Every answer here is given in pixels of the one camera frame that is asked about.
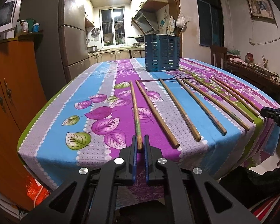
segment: striped tablecloth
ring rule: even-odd
[[[220,78],[249,98],[258,108],[278,108],[265,93],[226,71],[192,59],[180,59],[180,67],[211,87],[220,90],[211,77]],[[51,189],[56,189],[80,167],[94,169],[118,157],[121,148],[129,146],[135,134],[130,80],[166,79],[182,71],[147,72],[145,58],[97,63],[64,87],[28,125],[18,143],[18,152],[31,171]],[[180,143],[173,149],[151,113],[138,87],[134,84],[139,108],[142,136],[162,150],[164,157],[183,168],[200,167],[215,179],[239,166],[256,166],[273,155],[280,128],[273,120],[255,117],[240,102],[226,93],[254,118],[248,121],[222,98],[198,85],[224,104],[249,127],[245,131],[228,114],[200,93],[193,92],[226,128],[223,136],[205,112],[174,80],[166,85],[181,103],[202,139],[196,142],[178,109],[159,81],[142,83],[154,106]],[[161,187],[145,184],[143,156],[138,155],[137,179],[133,187],[119,187],[117,208],[163,196]]]

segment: cabinet handle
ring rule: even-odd
[[[2,108],[2,110],[4,111],[4,113],[6,113],[6,110],[5,110],[5,107],[4,107],[3,103],[4,103],[3,97],[0,96],[0,105],[1,105],[1,108]]]
[[[5,78],[4,78],[4,85],[5,85],[5,88],[6,88],[6,94],[8,96],[8,99],[10,100],[11,105],[13,105],[13,100],[11,98],[11,89],[8,88],[7,82],[5,81]]]

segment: table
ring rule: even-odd
[[[180,67],[216,89],[218,86],[209,78],[220,78],[258,108],[279,107],[265,93],[226,71],[183,58],[180,59]],[[239,165],[256,166],[274,154],[280,128],[273,120],[256,118],[250,113],[254,117],[254,123],[251,123],[201,85],[205,92],[250,127],[246,132],[229,115],[193,90],[228,131],[223,136],[180,84],[174,80],[165,81],[200,132],[202,139],[196,142],[167,92],[159,81],[154,81],[179,74],[181,71],[147,72],[145,58],[94,64],[66,85],[35,116],[19,139],[18,153],[27,169],[52,190],[82,166],[90,169],[101,167],[118,157],[121,148],[131,145],[135,134],[130,80],[152,80],[142,83],[142,86],[180,143],[178,149],[171,147],[135,83],[134,88],[142,136],[148,134],[150,144],[160,148],[164,157],[176,161],[183,168],[200,167],[219,179]],[[161,187],[146,185],[140,153],[138,164],[136,183],[133,187],[119,187],[116,208],[163,196]]]
[[[280,85],[272,82],[268,76],[262,75],[253,68],[242,66],[229,61],[225,62],[225,69],[232,74],[250,82],[260,90],[278,99],[280,96]]]

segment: green leaf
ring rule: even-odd
[[[116,96],[110,96],[110,97],[108,97],[105,101],[104,101],[104,103],[113,103],[113,102],[115,102],[117,99],[119,99],[119,98],[117,98]]]
[[[86,132],[69,133],[65,137],[66,145],[72,150],[80,150],[91,142],[91,135]]]
[[[121,82],[121,83],[118,83],[114,86],[115,89],[121,89],[121,88],[126,88],[126,87],[129,87],[130,84],[128,82]]]
[[[80,120],[80,117],[77,115],[73,115],[71,117],[68,117],[65,121],[63,121],[62,125],[74,125],[78,123]]]

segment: gray refrigerator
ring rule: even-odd
[[[47,99],[90,66],[84,0],[22,0],[20,19],[35,19],[43,30],[35,52]]]

